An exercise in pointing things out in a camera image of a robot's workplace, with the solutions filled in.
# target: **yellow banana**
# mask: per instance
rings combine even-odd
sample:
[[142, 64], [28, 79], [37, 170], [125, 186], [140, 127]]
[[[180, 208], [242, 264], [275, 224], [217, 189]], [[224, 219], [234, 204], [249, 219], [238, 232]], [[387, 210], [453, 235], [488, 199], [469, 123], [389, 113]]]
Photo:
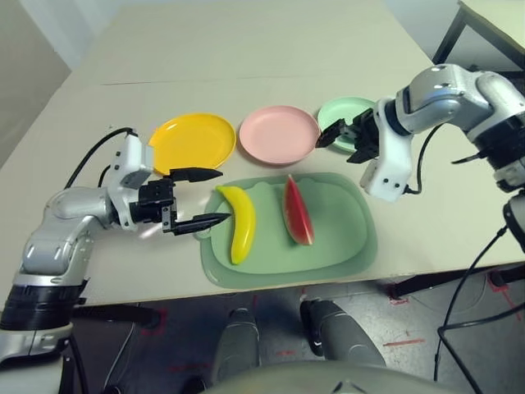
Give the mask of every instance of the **yellow banana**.
[[217, 186], [230, 203], [235, 215], [235, 230], [231, 242], [231, 262], [241, 264], [253, 244], [255, 235], [255, 208], [248, 194], [237, 186]]

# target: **green tray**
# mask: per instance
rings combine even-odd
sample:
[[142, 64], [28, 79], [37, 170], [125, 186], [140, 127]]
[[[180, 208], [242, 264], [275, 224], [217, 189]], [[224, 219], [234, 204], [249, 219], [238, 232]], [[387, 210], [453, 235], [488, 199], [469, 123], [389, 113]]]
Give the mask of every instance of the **green tray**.
[[[282, 215], [287, 176], [234, 181], [250, 195], [257, 215], [252, 249], [240, 265], [230, 261], [234, 218], [196, 234], [208, 279], [218, 286], [246, 289], [294, 282], [336, 279], [360, 273], [374, 260], [377, 236], [372, 215], [358, 187], [333, 173], [294, 175], [313, 224], [313, 245], [298, 245]], [[228, 212], [230, 205], [213, 192], [206, 213]]]

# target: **plastic fruit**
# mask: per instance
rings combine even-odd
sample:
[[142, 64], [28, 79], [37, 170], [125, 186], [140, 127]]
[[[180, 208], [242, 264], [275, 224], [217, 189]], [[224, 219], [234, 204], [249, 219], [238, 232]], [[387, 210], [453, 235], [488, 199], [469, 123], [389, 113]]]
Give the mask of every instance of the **plastic fruit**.
[[288, 232], [295, 242], [301, 245], [313, 244], [313, 227], [304, 204], [299, 187], [288, 175], [283, 198], [283, 214]]
[[246, 259], [255, 235], [255, 208], [249, 195], [237, 186], [218, 186], [234, 212], [235, 230], [231, 242], [231, 262], [240, 264]]

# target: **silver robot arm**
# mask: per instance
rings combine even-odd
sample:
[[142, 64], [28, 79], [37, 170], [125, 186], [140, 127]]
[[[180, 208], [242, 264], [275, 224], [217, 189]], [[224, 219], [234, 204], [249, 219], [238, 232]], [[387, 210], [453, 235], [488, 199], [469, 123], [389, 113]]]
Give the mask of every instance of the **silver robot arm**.
[[467, 160], [487, 158], [499, 188], [520, 190], [504, 206], [504, 218], [525, 251], [525, 98], [503, 76], [454, 64], [433, 66], [395, 97], [382, 98], [356, 116], [352, 125], [339, 120], [329, 126], [317, 147], [339, 135], [353, 139], [356, 152], [348, 162], [372, 160], [361, 186], [394, 202], [412, 173], [413, 136], [443, 123], [459, 127], [477, 147], [478, 154]]
[[[97, 231], [111, 227], [133, 231], [140, 222], [162, 222], [163, 232], [180, 235], [209, 228], [230, 216], [205, 214], [177, 222], [174, 181], [206, 181], [222, 174], [186, 168], [143, 185], [153, 172], [153, 150], [128, 130], [107, 173], [108, 187], [74, 187], [54, 195], [46, 204], [42, 223], [25, 245], [0, 315], [2, 393], [20, 392], [13, 385], [14, 371], [34, 371], [39, 366], [49, 377], [58, 376], [58, 380], [46, 381], [49, 387], [40, 385], [39, 392], [59, 392], [55, 389], [62, 370], [71, 364], [60, 353], [69, 345], [71, 316], [87, 284], [84, 277]], [[20, 363], [17, 369], [6, 368], [13, 361], [29, 359], [31, 368]]]

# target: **toy watermelon slice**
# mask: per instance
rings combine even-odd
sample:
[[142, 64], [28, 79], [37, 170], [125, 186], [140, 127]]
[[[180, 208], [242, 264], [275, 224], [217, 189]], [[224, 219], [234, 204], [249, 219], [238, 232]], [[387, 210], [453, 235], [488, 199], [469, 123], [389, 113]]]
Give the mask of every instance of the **toy watermelon slice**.
[[313, 227], [304, 204], [299, 187], [288, 175], [283, 198], [283, 214], [288, 232], [295, 242], [301, 245], [313, 244]]

